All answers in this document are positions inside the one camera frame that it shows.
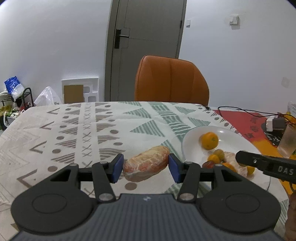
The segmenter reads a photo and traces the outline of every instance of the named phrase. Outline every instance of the orange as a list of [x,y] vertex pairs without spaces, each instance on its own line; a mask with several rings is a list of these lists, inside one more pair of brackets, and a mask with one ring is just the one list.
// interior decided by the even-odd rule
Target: orange
[[248,169],[248,175],[252,175],[253,172],[255,171],[255,167],[247,166]]
[[208,161],[213,161],[215,164],[220,163],[220,159],[217,155],[209,155],[209,157],[207,158]]
[[218,136],[213,132],[203,134],[201,137],[202,147],[206,150],[212,150],[218,146]]
[[232,170],[234,172],[237,172],[236,169],[231,164],[229,164],[227,162],[222,163],[222,165],[228,167],[230,170]]

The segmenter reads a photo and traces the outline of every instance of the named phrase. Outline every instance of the plastic wrap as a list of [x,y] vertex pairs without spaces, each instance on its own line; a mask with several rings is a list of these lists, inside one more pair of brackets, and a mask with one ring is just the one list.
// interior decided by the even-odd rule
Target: plastic wrap
[[55,105],[61,103],[61,99],[50,86],[47,86],[34,101],[36,106]]
[[169,154],[170,150],[165,146],[152,147],[125,161],[123,174],[132,182],[146,180],[166,168]]

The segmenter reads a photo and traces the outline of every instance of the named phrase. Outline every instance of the white plastic bag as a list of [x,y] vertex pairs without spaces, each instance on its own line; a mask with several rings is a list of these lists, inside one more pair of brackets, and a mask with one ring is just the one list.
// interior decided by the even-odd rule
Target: white plastic bag
[[50,86],[47,86],[34,101],[35,106],[55,105],[61,103],[61,99]]

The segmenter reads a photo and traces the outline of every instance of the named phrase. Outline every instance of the door frame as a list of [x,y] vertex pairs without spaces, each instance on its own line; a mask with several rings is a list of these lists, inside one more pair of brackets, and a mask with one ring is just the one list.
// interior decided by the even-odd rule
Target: door frame
[[[120,0],[113,0],[111,4],[109,27],[107,33],[107,45],[106,45],[106,59],[105,59],[105,101],[111,100],[111,71],[112,71],[112,56],[113,56],[113,45],[115,37],[116,19]],[[187,0],[183,1],[183,9],[180,23],[180,32],[177,43],[176,57],[179,58],[184,22],[185,22],[185,11],[186,11]]]

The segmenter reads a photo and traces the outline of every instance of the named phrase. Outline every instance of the blue plastic bag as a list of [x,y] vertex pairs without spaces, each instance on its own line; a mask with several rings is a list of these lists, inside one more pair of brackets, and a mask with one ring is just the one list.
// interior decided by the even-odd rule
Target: blue plastic bag
[[23,85],[19,82],[16,76],[9,78],[5,82],[6,89],[9,94],[12,95],[13,99],[16,100],[20,97],[25,90]]

